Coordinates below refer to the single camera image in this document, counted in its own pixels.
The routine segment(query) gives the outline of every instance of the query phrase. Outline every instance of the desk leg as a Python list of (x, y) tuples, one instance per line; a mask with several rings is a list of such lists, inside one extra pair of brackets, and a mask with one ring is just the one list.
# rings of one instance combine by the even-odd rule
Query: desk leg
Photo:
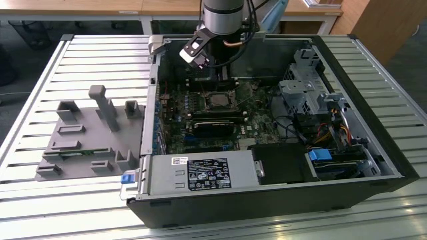
[(328, 16), (325, 21), (323, 22), (320, 29), (319, 29), (319, 35), (329, 35), (331, 30), (333, 28), (335, 22), (336, 22), (337, 16)]
[(152, 16), (140, 16), (140, 24), (144, 35), (153, 35), (152, 21)]

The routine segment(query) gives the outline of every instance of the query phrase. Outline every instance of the black cable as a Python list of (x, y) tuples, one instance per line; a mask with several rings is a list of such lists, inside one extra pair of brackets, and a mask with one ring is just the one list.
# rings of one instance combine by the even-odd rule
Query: black cable
[(303, 134), (300, 134), (297, 131), (291, 130), (287, 126), (284, 126), (280, 122), (275, 121), (275, 123), (283, 128), (285, 129), (291, 134), (293, 134), (304, 143), (308, 142), (307, 138), (303, 136)]
[(265, 0), (265, 1), (255, 8), (255, 11), (257, 11), (261, 7), (264, 7), (268, 2), (269, 2), (269, 0)]
[(285, 137), (281, 138), (281, 140), (284, 140), (284, 143), (288, 141), (289, 139), (289, 136), (288, 136), (288, 130), (289, 130), (289, 127), (293, 126), (293, 123), (291, 123), (289, 125), (287, 125), (285, 127)]
[(293, 117), (287, 116), (287, 115), (277, 116), (277, 117), (275, 118), (275, 120), (277, 120), (279, 118), (287, 118), (287, 119), (289, 119), (291, 121), (293, 121)]
[(251, 34), (247, 37), (247, 39), (243, 41), (244, 45), (248, 44), (249, 41), (253, 39), (255, 33), (256, 33), (257, 24), (259, 24), (257, 15), (256, 15), (256, 11), (255, 11), (253, 0), (247, 0), (247, 8), (248, 8), (248, 25), (249, 25), (249, 33)]
[(223, 68), (223, 67), (228, 66), (229, 64), (232, 64), (241, 57), (241, 55), (245, 53), (245, 51), (247, 51), (247, 45), (244, 44), (240, 47), (240, 50), (236, 53), (236, 55), (233, 55), (227, 62), (224, 62), (224, 63), (221, 63), (219, 65), (207, 66), (207, 67), (211, 68), (211, 69), (217, 69), (217, 68)]

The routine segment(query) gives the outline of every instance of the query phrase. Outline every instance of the cardboard box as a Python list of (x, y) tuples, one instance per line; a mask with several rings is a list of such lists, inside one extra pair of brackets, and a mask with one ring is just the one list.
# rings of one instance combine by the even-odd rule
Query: cardboard box
[(324, 5), (341, 5), (344, 0), (315, 0), (319, 4)]

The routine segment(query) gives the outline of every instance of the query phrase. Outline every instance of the wooden desk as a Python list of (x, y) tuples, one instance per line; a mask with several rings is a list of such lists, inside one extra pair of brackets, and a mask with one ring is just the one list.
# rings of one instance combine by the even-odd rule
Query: wooden desk
[[(276, 1), (271, 1), (257, 12), (265, 15)], [(196, 21), (199, 19), (200, 0), (143, 0), (141, 24), (144, 34), (151, 35), (152, 21)], [(283, 22), (323, 22), (319, 34), (329, 34), (336, 18), (343, 14), (340, 9), (312, 9), (303, 0), (289, 0)]]
[(140, 20), (143, 0), (0, 0), (0, 20)]

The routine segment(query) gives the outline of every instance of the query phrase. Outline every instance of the blue handle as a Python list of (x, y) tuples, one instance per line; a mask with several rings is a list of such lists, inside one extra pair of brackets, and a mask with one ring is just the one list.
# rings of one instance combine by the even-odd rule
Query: blue handle
[(260, 22), (264, 31), (271, 34), (279, 26), (289, 0), (279, 0)]

